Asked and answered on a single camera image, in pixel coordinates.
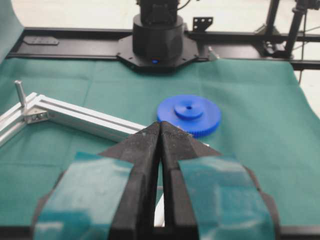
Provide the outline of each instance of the black bracket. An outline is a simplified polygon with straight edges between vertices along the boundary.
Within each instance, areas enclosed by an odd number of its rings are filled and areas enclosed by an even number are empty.
[[[203,33],[214,23],[214,18],[210,17],[194,17],[193,18],[193,31],[198,33]]]

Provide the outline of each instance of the black cable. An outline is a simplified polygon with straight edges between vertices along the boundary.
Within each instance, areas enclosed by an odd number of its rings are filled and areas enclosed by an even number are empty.
[[[320,26],[316,26],[316,27],[313,27],[313,28],[310,28],[308,30],[305,30],[305,32],[310,32],[310,31],[313,31],[313,30],[316,30],[316,29],[320,29]]]
[[[191,2],[191,0],[188,0],[183,6],[179,7],[178,10],[183,9],[183,8],[186,7],[190,2]]]
[[[307,28],[307,15],[308,15],[308,10],[306,10],[305,14],[304,14],[301,61],[303,61],[305,58],[305,45],[306,45],[305,39],[306,39],[306,28]],[[301,84],[301,80],[302,80],[302,72],[303,72],[303,70],[300,71],[299,85]]]

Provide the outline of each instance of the black metal frame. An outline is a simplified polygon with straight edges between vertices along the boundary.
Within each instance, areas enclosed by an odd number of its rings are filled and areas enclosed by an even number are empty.
[[[307,11],[308,0],[298,0],[289,34],[280,34],[274,27],[280,0],[271,0],[266,24],[256,32],[188,31],[185,34],[197,42],[198,62],[208,61],[208,48],[221,58],[247,60],[277,60],[290,62],[294,70],[320,70],[319,60],[293,60],[292,51],[296,41],[320,43],[320,34],[298,32],[302,16]],[[124,29],[79,29],[27,27],[7,55],[8,58],[43,59],[96,59],[118,61],[118,41],[132,34]],[[57,44],[52,44],[52,37]],[[266,49],[280,46],[283,50],[273,54]]]

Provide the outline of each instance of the teal tape wrap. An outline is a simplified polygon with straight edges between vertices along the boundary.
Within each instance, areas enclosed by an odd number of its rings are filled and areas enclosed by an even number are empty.
[[[132,164],[78,153],[37,218],[35,240],[106,240]]]
[[[272,240],[274,224],[245,168],[232,157],[179,162],[201,240]]]

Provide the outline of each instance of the green cloth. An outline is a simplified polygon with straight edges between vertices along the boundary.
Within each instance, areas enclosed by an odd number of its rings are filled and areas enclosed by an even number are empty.
[[[79,152],[45,203],[34,240],[106,240],[133,164]]]
[[[17,19],[11,0],[0,1],[0,64],[5,59],[24,27]]]
[[[221,125],[201,140],[235,154],[274,197],[284,225],[320,224],[320,121],[310,109],[288,63],[219,59],[172,74],[135,73],[120,62],[7,59],[0,66],[0,114],[18,102],[13,81],[37,92],[145,126],[158,104],[194,94],[221,109]],[[114,143],[50,122],[29,125],[0,149],[0,225],[28,225],[39,197],[74,159]],[[30,168],[19,180],[4,166]],[[46,165],[52,174],[39,177]]]
[[[200,240],[272,240],[275,226],[257,187],[233,157],[179,161]]]

